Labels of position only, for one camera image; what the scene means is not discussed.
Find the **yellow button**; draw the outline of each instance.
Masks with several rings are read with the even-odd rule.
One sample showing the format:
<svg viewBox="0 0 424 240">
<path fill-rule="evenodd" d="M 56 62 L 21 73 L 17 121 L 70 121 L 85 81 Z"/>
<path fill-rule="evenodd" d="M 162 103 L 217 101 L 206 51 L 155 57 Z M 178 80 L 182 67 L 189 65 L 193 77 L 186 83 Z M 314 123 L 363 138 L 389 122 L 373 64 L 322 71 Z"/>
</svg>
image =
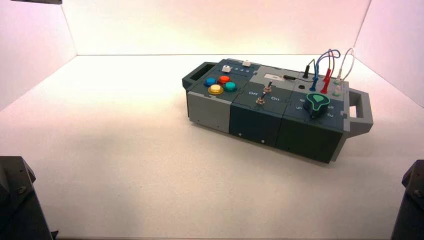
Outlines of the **yellow button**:
<svg viewBox="0 0 424 240">
<path fill-rule="evenodd" d="M 223 88 L 221 85 L 219 85 L 219 84 L 214 84 L 214 85 L 211 85 L 211 86 L 207 89 L 207 91 L 208 91 L 210 94 L 217 95 L 217 94 L 222 94 L 222 93 L 224 92 L 224 88 Z"/>
</svg>

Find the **red button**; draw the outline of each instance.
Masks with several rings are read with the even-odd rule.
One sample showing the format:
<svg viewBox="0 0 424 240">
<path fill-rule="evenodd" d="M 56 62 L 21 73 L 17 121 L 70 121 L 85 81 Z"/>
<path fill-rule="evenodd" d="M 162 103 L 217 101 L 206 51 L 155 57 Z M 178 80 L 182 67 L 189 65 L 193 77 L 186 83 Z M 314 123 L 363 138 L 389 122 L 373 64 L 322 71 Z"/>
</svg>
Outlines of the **red button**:
<svg viewBox="0 0 424 240">
<path fill-rule="evenodd" d="M 219 77 L 219 84 L 223 85 L 225 83 L 228 83 L 230 81 L 230 77 L 229 76 L 220 76 Z"/>
</svg>

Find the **carrying handle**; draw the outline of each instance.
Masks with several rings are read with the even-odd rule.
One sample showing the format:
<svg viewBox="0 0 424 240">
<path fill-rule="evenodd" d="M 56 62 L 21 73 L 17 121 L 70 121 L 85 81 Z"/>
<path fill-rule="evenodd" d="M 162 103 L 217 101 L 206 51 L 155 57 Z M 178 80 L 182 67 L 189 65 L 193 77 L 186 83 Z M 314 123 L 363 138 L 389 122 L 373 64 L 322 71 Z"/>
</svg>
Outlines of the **carrying handle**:
<svg viewBox="0 0 424 240">
<path fill-rule="evenodd" d="M 356 106 L 356 117 L 349 116 L 349 138 L 368 133 L 373 126 L 370 96 L 364 91 L 349 88 L 349 106 Z"/>
<path fill-rule="evenodd" d="M 213 67 L 217 65 L 216 62 L 204 62 L 200 64 L 196 69 L 191 71 L 187 76 L 182 78 L 182 86 L 187 90 L 192 84 L 196 83 L 201 77 L 209 72 Z"/>
</svg>

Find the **white push button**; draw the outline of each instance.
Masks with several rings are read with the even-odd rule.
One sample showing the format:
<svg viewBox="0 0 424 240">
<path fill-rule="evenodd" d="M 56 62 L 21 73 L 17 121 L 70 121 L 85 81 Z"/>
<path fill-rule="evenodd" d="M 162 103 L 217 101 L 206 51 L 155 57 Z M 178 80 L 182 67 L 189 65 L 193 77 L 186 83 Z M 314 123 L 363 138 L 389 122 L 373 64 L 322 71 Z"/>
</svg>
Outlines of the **white push button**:
<svg viewBox="0 0 424 240">
<path fill-rule="evenodd" d="M 250 61 L 243 61 L 243 66 L 245 67 L 250 67 L 251 66 L 251 62 Z"/>
<path fill-rule="evenodd" d="M 230 66 L 228 66 L 228 65 L 224 65 L 224 66 L 222 67 L 222 71 L 223 71 L 224 73 L 229 73 L 229 72 L 231 71 L 231 67 L 230 67 Z"/>
</svg>

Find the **blue wire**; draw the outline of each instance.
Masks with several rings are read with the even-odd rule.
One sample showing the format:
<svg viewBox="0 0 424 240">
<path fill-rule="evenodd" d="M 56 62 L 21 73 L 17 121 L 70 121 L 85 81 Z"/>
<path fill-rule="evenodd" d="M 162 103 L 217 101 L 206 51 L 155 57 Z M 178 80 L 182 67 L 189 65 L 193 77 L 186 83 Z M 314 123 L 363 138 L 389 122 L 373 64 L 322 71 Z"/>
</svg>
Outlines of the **blue wire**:
<svg viewBox="0 0 424 240">
<path fill-rule="evenodd" d="M 333 56 L 330 56 L 330 53 L 331 52 L 338 53 L 338 56 L 334 56 L 334 53 L 333 53 Z M 333 58 L 333 60 L 334 60 L 335 58 L 336 59 L 340 58 L 340 56 L 341 56 L 341 54 L 340 54 L 339 50 L 337 50 L 337 49 L 329 49 L 328 51 L 324 52 L 321 56 L 319 56 L 318 60 L 315 63 L 315 68 L 314 68 L 315 75 L 312 78 L 313 79 L 313 83 L 312 83 L 312 86 L 309 88 L 309 90 L 311 92 L 315 92 L 316 91 L 315 86 L 316 86 L 317 81 L 318 81 L 318 74 L 319 74 L 319 69 L 320 69 L 320 61 L 323 60 L 323 59 L 325 59 L 325 58 Z"/>
<path fill-rule="evenodd" d="M 315 64 L 315 76 L 314 76 L 314 79 L 317 79 L 318 80 L 318 71 L 319 71 L 319 65 L 320 65 L 320 61 L 321 60 L 323 60 L 323 59 L 325 59 L 325 58 L 331 58 L 332 56 L 330 56 L 330 55 L 328 55 L 328 54 L 330 54 L 330 52 L 336 52 L 336 53 L 338 53 L 338 56 L 334 56 L 334 58 L 335 59 L 338 59 L 338 58 L 340 58 L 340 52 L 339 52 L 339 50 L 337 50 L 337 49 L 330 49 L 330 50 L 328 50 L 328 51 L 326 51 L 326 52 L 324 52 L 319 58 L 318 58 L 318 60 L 316 61 L 316 64 Z"/>
</svg>

